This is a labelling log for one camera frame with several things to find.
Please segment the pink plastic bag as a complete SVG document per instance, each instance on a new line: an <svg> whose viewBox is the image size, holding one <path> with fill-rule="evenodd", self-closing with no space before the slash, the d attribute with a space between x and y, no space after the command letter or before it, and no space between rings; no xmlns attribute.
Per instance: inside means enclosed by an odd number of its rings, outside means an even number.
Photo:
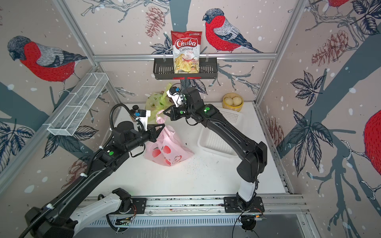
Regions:
<svg viewBox="0 0 381 238"><path fill-rule="evenodd" d="M173 166L194 156L185 147L178 134L171 126L165 126L156 142L147 142L145 159L162 166Z"/></svg>

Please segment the white perforated plastic basket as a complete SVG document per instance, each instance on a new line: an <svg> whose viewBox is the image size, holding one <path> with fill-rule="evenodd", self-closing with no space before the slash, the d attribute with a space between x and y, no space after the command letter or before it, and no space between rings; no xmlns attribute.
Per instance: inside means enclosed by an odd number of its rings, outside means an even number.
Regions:
<svg viewBox="0 0 381 238"><path fill-rule="evenodd" d="M244 115L240 112L217 108L221 115L237 130L242 131L244 127ZM210 152L216 155L235 158L238 157L236 151L230 145L231 134L225 133L225 131L217 132L211 128L202 127L199 135L197 145L199 148L206 152Z"/></svg>

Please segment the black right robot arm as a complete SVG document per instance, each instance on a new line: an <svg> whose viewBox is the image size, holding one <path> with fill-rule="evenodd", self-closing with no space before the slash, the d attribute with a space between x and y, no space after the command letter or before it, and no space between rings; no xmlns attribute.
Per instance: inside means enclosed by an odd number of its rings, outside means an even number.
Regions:
<svg viewBox="0 0 381 238"><path fill-rule="evenodd" d="M163 111L171 121L181 118L192 118L197 124L220 136L242 160L237 167L241 177L241 185L236 198L231 203L234 210L246 212L254 208L258 189L258 176L264 172L267 165L267 146L248 138L229 123L220 111L211 104L205 104L199 91L195 87L181 90L175 86L170 87L167 96L175 105Z"/></svg>

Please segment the yellow bowl with buns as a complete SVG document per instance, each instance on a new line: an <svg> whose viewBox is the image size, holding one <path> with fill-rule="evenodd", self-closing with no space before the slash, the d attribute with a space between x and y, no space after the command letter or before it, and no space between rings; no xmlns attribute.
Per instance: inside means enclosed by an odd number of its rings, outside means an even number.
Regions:
<svg viewBox="0 0 381 238"><path fill-rule="evenodd" d="M239 112L241 111L243 105L244 105L243 98L236 93L228 93L224 95L223 97L222 107L224 109Z"/></svg>

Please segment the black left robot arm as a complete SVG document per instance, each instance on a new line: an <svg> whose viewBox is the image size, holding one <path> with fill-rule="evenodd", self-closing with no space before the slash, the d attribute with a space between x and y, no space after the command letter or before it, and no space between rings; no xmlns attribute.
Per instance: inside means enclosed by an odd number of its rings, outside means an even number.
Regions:
<svg viewBox="0 0 381 238"><path fill-rule="evenodd" d="M85 172L61 194L44 207L33 207L25 214L27 228L21 233L24 238L73 238L79 231L112 212L128 212L132 206L131 195L117 188L101 200L79 209L79 205L107 177L115 172L128 158L131 151L155 142L164 124L144 124L148 111L132 112L125 104L115 105L110 112L112 134L106 143L94 153Z"/></svg>

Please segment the black wall shelf basket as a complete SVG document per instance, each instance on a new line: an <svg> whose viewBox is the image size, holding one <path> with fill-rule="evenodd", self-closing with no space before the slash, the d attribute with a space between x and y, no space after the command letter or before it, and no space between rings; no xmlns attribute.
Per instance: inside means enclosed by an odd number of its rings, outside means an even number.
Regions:
<svg viewBox="0 0 381 238"><path fill-rule="evenodd" d="M153 73L156 79L215 79L217 59L200 58L187 60L180 56L176 59L155 59Z"/></svg>

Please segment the red peach top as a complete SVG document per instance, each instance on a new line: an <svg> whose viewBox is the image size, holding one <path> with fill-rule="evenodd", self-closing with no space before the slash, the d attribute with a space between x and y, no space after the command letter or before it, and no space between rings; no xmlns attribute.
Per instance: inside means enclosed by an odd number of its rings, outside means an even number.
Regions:
<svg viewBox="0 0 381 238"><path fill-rule="evenodd" d="M171 149L170 149L170 147L168 147L168 146L164 146L163 149L162 149L162 151L163 151L164 153L166 153L166 154L170 154L170 153L171 153Z"/></svg>

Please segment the Chuba cassava chips bag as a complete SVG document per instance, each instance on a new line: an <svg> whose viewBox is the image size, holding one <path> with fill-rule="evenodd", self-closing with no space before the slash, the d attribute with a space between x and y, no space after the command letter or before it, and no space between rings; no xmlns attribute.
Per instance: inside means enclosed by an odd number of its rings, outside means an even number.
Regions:
<svg viewBox="0 0 381 238"><path fill-rule="evenodd" d="M171 32L174 73L199 73L202 32Z"/></svg>

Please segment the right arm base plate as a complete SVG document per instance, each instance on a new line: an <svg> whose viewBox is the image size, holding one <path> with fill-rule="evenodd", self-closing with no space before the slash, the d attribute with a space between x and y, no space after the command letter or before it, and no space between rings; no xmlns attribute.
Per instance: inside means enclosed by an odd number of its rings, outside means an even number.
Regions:
<svg viewBox="0 0 381 238"><path fill-rule="evenodd" d="M226 213L265 212L263 200L259 196L254 196L252 200L246 202L238 194L236 194L236 196L224 197L223 204Z"/></svg>

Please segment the green avocado print plastic bag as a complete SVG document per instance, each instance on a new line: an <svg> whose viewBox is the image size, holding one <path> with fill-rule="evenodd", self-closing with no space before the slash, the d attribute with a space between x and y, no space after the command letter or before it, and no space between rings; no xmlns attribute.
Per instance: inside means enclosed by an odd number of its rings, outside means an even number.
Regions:
<svg viewBox="0 0 381 238"><path fill-rule="evenodd" d="M174 104L173 100L167 95L167 91L170 90L172 86L173 85L171 83L168 83L164 91L153 93L148 97L145 104L145 109L151 111L151 115L148 118L149 124L156 123L156 116L159 112Z"/></svg>

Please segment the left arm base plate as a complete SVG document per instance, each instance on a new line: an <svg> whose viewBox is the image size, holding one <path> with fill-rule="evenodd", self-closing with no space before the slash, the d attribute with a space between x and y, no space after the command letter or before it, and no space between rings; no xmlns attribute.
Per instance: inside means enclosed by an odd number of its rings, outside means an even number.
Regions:
<svg viewBox="0 0 381 238"><path fill-rule="evenodd" d="M140 215L145 213L147 199L146 198L131 198L129 202L122 201L121 206L117 211L110 215Z"/></svg>

